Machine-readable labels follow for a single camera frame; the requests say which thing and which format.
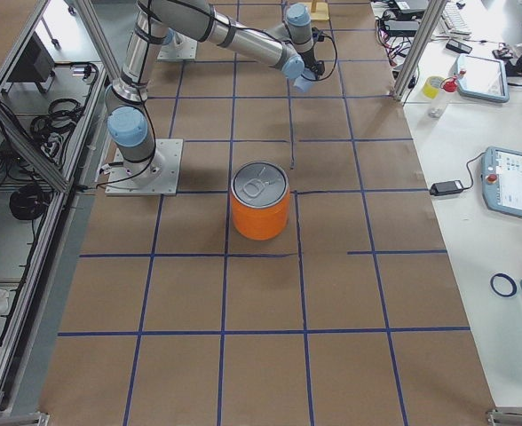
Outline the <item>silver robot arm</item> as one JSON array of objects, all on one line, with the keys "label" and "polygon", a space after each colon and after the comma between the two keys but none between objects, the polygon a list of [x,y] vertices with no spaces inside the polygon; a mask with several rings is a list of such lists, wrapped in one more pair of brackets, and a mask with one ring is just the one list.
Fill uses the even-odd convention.
[{"label": "silver robot arm", "polygon": [[[326,81],[328,32],[289,1],[138,1],[119,76],[105,90],[105,162],[123,176],[99,189],[221,190],[233,141],[288,142],[288,102]],[[162,140],[184,139],[170,171]]]}]

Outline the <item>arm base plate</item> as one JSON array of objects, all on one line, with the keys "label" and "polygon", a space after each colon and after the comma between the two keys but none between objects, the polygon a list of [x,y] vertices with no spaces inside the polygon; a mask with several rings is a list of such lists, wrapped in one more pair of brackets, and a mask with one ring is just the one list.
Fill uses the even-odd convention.
[{"label": "arm base plate", "polygon": [[197,42],[186,36],[175,34],[168,44],[164,44],[159,51],[158,61],[179,62],[195,60]]},{"label": "arm base plate", "polygon": [[183,140],[179,138],[158,138],[154,158],[149,166],[147,162],[139,164],[123,159],[118,148],[115,149],[115,162],[121,166],[112,168],[106,185],[108,196],[174,196],[178,190],[180,162],[183,151]]}]

